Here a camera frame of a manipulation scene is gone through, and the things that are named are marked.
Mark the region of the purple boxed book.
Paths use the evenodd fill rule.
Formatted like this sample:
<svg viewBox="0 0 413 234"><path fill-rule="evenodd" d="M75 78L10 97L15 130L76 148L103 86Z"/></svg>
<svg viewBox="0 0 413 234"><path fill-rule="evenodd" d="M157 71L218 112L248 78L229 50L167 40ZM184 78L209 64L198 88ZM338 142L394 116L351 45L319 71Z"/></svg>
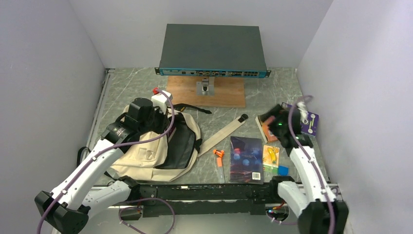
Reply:
<svg viewBox="0 0 413 234"><path fill-rule="evenodd" d="M300 134L308 135L309 137L315 137L317 133L319 115L310 111L308 111L308 114L308 123L302 123L300 121L300 113L295 106L291 114L292 129L295 134L298 134L298 123L300 123Z"/></svg>

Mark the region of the beige canvas backpack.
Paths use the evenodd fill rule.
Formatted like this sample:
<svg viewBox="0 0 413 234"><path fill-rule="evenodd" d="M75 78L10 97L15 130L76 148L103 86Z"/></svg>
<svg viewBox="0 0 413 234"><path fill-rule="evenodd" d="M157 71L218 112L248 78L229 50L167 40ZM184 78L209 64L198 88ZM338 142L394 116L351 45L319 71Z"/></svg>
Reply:
<svg viewBox="0 0 413 234"><path fill-rule="evenodd" d="M134 180L171 182L190 171L198 157L248 118L243 114L209 139L203 140L192 115L177 110L174 112L175 122L165 137L152 143L132 146L110 168L119 176L129 176Z"/></svg>

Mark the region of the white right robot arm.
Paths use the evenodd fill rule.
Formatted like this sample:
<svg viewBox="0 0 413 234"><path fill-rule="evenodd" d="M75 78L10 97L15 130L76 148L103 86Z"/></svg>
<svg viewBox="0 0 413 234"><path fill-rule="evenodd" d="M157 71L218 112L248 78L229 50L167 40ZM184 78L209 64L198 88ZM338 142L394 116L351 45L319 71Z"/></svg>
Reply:
<svg viewBox="0 0 413 234"><path fill-rule="evenodd" d="M312 140L301 132L305 114L298 105L284 108L277 104L258 116L285 149L304 188L301 191L290 176L278 176L271 180L268 195L274 202L287 203L301 234L343 234L349 209L333 193L320 170Z"/></svg>

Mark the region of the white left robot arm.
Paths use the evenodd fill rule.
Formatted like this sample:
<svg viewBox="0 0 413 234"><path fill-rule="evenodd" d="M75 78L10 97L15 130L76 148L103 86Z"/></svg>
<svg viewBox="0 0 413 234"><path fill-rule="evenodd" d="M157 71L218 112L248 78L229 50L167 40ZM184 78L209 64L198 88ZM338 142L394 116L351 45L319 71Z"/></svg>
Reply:
<svg viewBox="0 0 413 234"><path fill-rule="evenodd" d="M171 94L160 92L151 99L136 98L126 112L109 124L100 140L78 167L52 191L41 191L35 204L41 214L36 232L44 222L62 234L77 234L88 220L119 202L135 204L140 184L122 176L97 192L91 192L99 178L132 146L165 137L175 122Z"/></svg>

